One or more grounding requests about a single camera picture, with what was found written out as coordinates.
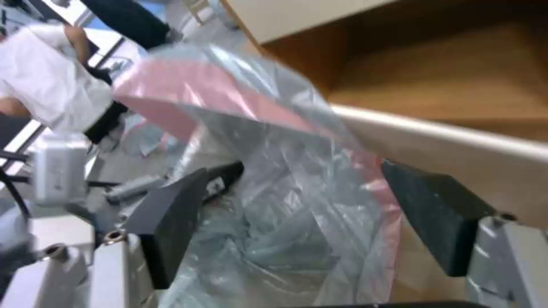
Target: transparent plastic bag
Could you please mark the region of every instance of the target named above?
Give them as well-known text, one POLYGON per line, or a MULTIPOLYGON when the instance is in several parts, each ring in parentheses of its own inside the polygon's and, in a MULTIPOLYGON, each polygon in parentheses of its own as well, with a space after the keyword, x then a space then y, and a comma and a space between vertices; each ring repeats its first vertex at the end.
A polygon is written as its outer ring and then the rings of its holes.
POLYGON ((212 45, 174 46, 124 74, 115 95, 188 144, 183 168, 227 153, 246 168, 227 196, 202 209, 162 306, 389 299, 401 210, 376 156, 307 80, 212 45))

